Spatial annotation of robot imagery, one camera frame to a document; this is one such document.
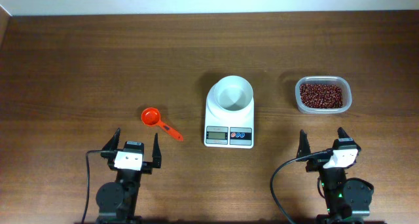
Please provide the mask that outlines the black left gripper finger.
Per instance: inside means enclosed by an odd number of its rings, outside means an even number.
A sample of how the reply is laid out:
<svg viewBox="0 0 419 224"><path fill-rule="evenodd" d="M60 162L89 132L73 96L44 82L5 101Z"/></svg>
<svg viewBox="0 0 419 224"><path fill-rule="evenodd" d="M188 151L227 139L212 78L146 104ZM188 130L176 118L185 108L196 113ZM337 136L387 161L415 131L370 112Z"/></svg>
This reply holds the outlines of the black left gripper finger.
<svg viewBox="0 0 419 224"><path fill-rule="evenodd" d="M112 136L112 138L103 146L101 149L100 155L102 158L105 159L113 159L117 154L117 148L120 138L120 128L117 128L116 132Z"/></svg>
<svg viewBox="0 0 419 224"><path fill-rule="evenodd" d="M160 151L160 146L158 143L158 134L155 134L154 142L153 142L153 153L152 153L152 163L153 168L161 168L162 164L162 154Z"/></svg>

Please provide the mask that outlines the red plastic measuring scoop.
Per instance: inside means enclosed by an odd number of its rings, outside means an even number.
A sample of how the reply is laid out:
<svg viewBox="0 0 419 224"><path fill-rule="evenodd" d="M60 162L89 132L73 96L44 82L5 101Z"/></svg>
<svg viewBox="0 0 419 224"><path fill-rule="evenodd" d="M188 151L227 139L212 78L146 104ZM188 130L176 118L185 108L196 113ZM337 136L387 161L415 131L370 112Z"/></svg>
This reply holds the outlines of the red plastic measuring scoop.
<svg viewBox="0 0 419 224"><path fill-rule="evenodd" d="M141 113L141 121L147 126L158 126L173 139L183 141L183 136L177 130L161 120L161 114L157 108L148 107L144 109Z"/></svg>

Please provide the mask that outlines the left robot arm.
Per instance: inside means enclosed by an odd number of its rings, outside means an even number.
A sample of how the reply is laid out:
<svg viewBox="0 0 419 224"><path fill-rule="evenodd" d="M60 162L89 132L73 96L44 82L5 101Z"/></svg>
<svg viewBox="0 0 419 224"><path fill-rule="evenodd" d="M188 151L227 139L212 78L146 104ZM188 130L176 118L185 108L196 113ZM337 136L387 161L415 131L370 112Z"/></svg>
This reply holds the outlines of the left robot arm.
<svg viewBox="0 0 419 224"><path fill-rule="evenodd" d="M143 143L126 141L124 147L119 149L119 138L120 129L117 129L100 151L110 170L117 175L114 181L102 185L96 193L99 208L96 223L99 224L141 223L141 218L135 215L141 177L161 168L162 164L157 135L154 137L151 162L143 160Z"/></svg>

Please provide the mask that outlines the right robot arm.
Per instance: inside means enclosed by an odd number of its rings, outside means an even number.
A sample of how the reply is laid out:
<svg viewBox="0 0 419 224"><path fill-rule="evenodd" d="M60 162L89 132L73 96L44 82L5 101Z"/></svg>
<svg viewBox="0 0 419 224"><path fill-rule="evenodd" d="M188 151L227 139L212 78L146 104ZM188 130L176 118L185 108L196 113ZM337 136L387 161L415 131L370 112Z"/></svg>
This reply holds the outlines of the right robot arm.
<svg viewBox="0 0 419 224"><path fill-rule="evenodd" d="M317 215L316 223L363 223L370 215L374 186L363 179L346 177L361 147L343 128L338 128L337 133L331 148L313 153L307 133L301 130L296 158L306 163L307 172L319 174L318 190L325 199L327 213Z"/></svg>

